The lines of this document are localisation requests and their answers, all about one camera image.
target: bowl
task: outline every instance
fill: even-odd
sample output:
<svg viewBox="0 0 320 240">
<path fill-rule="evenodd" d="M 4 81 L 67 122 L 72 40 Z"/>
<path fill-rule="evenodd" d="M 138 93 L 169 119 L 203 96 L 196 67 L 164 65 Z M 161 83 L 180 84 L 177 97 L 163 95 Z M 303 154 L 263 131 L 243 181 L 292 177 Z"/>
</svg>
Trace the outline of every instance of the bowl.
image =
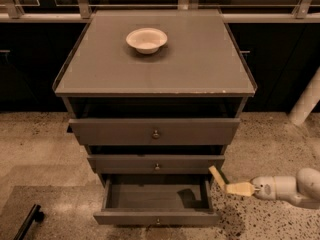
<svg viewBox="0 0 320 240">
<path fill-rule="evenodd" d="M 155 28 L 140 28 L 134 30 L 126 38 L 128 45 L 142 54 L 155 53 L 167 40 L 167 35 Z"/>
</svg>

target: white cylinder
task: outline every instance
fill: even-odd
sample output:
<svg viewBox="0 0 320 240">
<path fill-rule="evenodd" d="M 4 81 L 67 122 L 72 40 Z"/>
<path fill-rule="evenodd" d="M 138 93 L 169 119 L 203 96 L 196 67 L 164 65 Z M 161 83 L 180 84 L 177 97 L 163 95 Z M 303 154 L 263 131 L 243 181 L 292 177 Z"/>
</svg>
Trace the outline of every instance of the white cylinder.
<svg viewBox="0 0 320 240">
<path fill-rule="evenodd" d="M 302 124 L 320 100 L 320 68 L 291 110 L 289 119 L 296 125 Z"/>
</svg>

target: granite floor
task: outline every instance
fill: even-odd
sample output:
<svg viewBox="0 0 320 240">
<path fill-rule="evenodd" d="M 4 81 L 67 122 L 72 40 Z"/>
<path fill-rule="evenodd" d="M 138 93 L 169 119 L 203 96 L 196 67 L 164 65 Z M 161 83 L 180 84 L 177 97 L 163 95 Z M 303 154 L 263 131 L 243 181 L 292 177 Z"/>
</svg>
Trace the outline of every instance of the granite floor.
<svg viewBox="0 0 320 240">
<path fill-rule="evenodd" d="M 0 239 L 13 239 L 34 203 L 45 213 L 25 239 L 320 239 L 320 210 L 221 193 L 212 227 L 99 226 L 103 188 L 66 133 L 66 113 L 0 113 Z M 320 114 L 297 127 L 285 113 L 243 113 L 222 168 L 230 182 L 320 170 Z"/>
</svg>

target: round metal knob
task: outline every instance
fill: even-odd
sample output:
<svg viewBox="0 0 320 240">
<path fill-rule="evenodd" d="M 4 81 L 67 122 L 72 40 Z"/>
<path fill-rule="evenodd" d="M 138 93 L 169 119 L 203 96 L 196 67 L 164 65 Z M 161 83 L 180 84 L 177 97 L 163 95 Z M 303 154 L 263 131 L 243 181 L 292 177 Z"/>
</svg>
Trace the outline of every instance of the round metal knob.
<svg viewBox="0 0 320 240">
<path fill-rule="evenodd" d="M 159 171 L 159 170 L 160 170 L 160 165 L 159 165 L 159 164 L 156 164 L 156 166 L 154 167 L 154 169 L 155 169 L 156 171 Z"/>
<path fill-rule="evenodd" d="M 158 132 L 158 130 L 153 131 L 152 138 L 155 140 L 160 138 L 160 133 Z"/>
</svg>

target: gray tabletop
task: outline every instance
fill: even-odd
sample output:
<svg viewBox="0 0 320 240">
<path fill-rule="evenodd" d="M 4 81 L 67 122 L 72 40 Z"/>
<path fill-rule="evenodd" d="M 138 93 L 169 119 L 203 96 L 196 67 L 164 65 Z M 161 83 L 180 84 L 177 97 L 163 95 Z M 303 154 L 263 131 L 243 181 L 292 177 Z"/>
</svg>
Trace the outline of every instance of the gray tabletop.
<svg viewBox="0 0 320 240">
<path fill-rule="evenodd" d="M 168 36 L 153 55 L 126 43 L 133 30 Z M 98 11 L 58 96 L 252 96 L 255 90 L 216 10 Z"/>
</svg>

